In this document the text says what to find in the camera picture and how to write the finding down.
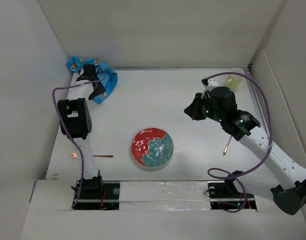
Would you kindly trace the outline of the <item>blue space-print cloth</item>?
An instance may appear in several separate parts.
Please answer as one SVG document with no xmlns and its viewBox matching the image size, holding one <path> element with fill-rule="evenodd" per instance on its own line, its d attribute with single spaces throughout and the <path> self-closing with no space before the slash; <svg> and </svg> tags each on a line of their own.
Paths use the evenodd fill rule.
<svg viewBox="0 0 306 240">
<path fill-rule="evenodd" d="M 96 75 L 99 80 L 101 80 L 101 83 L 106 90 L 105 93 L 96 96 L 93 100 L 95 103 L 101 104 L 115 89 L 118 82 L 118 75 L 110 65 L 96 58 L 73 56 L 67 60 L 66 67 L 68 71 L 81 75 L 83 72 L 83 66 L 86 64 L 95 65 Z"/>
</svg>

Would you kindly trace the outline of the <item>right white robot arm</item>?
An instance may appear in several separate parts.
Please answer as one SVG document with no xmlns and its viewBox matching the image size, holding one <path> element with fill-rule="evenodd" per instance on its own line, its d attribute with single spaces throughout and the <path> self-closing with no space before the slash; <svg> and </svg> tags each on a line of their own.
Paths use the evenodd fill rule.
<svg viewBox="0 0 306 240">
<path fill-rule="evenodd" d="M 260 122 L 249 112 L 237 108 L 235 94 L 227 87 L 208 87 L 196 93 L 184 109 L 192 120 L 211 119 L 236 141 L 248 148 L 274 175 L 275 180 L 247 179 L 247 171 L 236 170 L 224 179 L 224 191 L 230 197 L 239 193 L 272 200 L 288 215 L 306 204 L 306 169 L 291 159 L 270 140 Z"/>
</svg>

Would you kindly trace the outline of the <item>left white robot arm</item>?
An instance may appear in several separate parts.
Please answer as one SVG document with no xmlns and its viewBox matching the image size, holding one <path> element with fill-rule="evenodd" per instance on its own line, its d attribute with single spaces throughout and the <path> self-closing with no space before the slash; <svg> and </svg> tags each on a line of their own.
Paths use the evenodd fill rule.
<svg viewBox="0 0 306 240">
<path fill-rule="evenodd" d="M 57 102 L 62 133 L 72 142 L 81 162 L 81 177 L 73 187 L 77 194 L 76 199 L 95 200 L 101 198 L 105 192 L 90 146 L 92 120 L 87 105 L 87 100 L 93 100 L 106 92 L 98 77 L 100 69 L 98 65 L 83 65 L 67 98 Z"/>
</svg>

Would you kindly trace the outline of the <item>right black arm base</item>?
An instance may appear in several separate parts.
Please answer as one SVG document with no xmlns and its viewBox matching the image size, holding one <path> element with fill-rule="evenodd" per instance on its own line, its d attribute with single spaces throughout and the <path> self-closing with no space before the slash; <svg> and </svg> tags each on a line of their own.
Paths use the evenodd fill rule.
<svg viewBox="0 0 306 240">
<path fill-rule="evenodd" d="M 207 185 L 208 190 L 204 191 L 204 195 L 210 200 L 211 210 L 235 211 L 242 207 L 244 195 L 233 184 L 211 180 Z"/>
</svg>

